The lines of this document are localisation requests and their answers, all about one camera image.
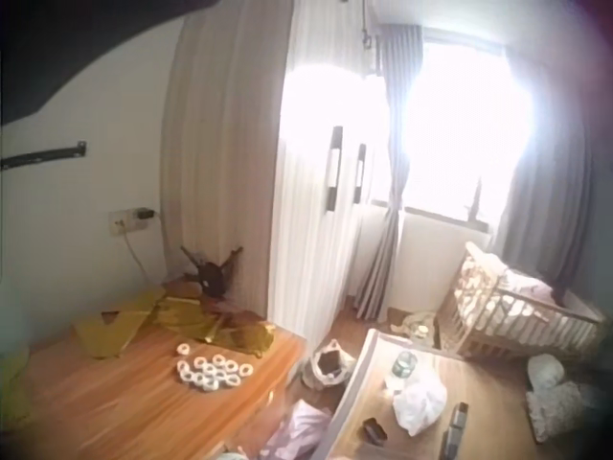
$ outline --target wardrobe door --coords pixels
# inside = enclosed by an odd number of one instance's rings
[[[361,5],[296,0],[289,43],[268,318],[305,337],[312,351],[337,312],[354,241],[350,217],[357,141],[352,139],[352,114],[368,63]],[[340,161],[338,149],[330,149],[332,134],[339,131],[334,127],[343,130]],[[335,196],[330,197],[329,187]]]

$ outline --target window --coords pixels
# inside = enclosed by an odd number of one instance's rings
[[[371,197],[387,200],[384,81],[370,77],[379,148]],[[511,176],[528,139],[530,99],[505,59],[465,45],[427,42],[411,91],[404,205],[454,220],[500,218]]]

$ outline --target wooden table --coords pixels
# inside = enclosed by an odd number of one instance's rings
[[[397,424],[393,396],[384,385],[385,376],[404,349],[418,356],[419,365],[434,368],[447,388],[442,416],[415,437]],[[458,458],[540,458],[525,409],[523,376],[424,350],[399,337],[370,330],[343,400],[312,459],[437,459],[451,412],[459,402],[468,403],[469,410]],[[374,448],[364,440],[360,427],[370,417],[375,417],[387,432],[385,448]]]
[[[175,371],[182,342],[193,348],[190,359],[222,353],[255,372],[234,389],[190,388]],[[304,349],[302,338],[281,328],[257,359],[148,325],[121,357],[95,360],[69,333],[32,354],[26,384],[37,422],[28,442],[45,459],[208,458],[285,386]]]

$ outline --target wardrobe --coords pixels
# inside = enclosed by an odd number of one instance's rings
[[[224,0],[187,17],[162,142],[169,272],[181,244],[220,264],[228,297],[324,339],[343,303],[369,161],[362,3]]]
[[[268,318],[325,338],[343,306],[369,154],[360,2],[296,1],[273,204]]]

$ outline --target wardrobe handle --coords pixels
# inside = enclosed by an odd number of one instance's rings
[[[341,158],[343,156],[343,127],[335,126],[332,130],[332,139],[329,143],[329,155],[332,155],[338,150],[338,159],[336,161],[336,171],[330,169],[329,179],[332,183],[328,185],[328,201],[326,203],[326,211],[332,211],[336,209],[336,197],[338,196],[338,182],[341,176]]]
[[[357,170],[355,171],[355,190],[353,203],[359,204],[362,200],[362,185],[364,184],[364,169],[366,168],[366,144],[360,144],[357,151]]]

